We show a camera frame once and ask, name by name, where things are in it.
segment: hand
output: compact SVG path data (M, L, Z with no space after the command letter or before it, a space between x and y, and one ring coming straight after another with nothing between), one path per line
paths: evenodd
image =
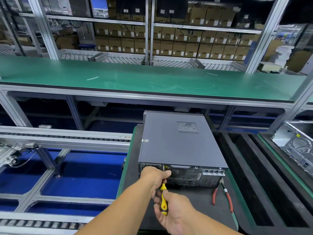
M170 193L163 190L163 196L168 202L168 214L165 216L160 211L161 192L154 198L154 212L160 224L172 235L192 234L189 226L194 214L197 212L186 196Z
M161 184L162 184L162 180L166 179L167 177L169 177L171 175L171 171L161 171L155 167L145 167L140 175L140 179L141 180L146 180L147 183L149 183L152 187L152 195L151 198L153 199L156 193L156 189L158 189Z

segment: conveyor chain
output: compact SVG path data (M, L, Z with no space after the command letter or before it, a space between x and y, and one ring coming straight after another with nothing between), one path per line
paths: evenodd
M100 141L116 141L116 142L130 142L129 139L113 139L113 138L88 138L88 137L74 137L62 135L45 135L45 134L29 134L29 133L6 133L2 132L0 135L18 135L29 137L48 137L48 138L71 138L71 139L87 139L87 140L100 140Z
M0 219L0 226L8 227L34 227L54 229L81 229L86 223L58 222L58 221L35 221L20 219Z

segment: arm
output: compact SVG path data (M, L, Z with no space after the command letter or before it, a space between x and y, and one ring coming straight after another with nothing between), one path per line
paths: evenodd
M240 233L215 221L214 219L194 209L186 196L163 191L163 196L168 201L168 215L160 211L160 197L155 197L154 212L157 219L172 235L182 234L219 234L238 235Z
M150 199L154 198L162 179L166 179L170 174L170 171L163 172L154 167L145 167L137 182L128 187L76 235L137 234Z

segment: person's left hand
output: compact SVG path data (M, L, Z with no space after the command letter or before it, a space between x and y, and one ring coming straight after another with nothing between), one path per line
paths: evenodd
M152 186L152 195L151 198L153 199L156 193L156 189L158 189L161 184L162 180L166 179L171 175L171 171L161 171L155 167L145 167L140 175L141 180L146 180L151 186Z

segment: forearm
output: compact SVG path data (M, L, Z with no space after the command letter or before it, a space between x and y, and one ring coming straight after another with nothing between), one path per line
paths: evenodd
M151 194L151 183L139 179L76 235L136 234Z
M190 234L219 234L219 235L238 235L240 233L225 226L224 224L198 212L194 211L193 218L187 224L187 230Z

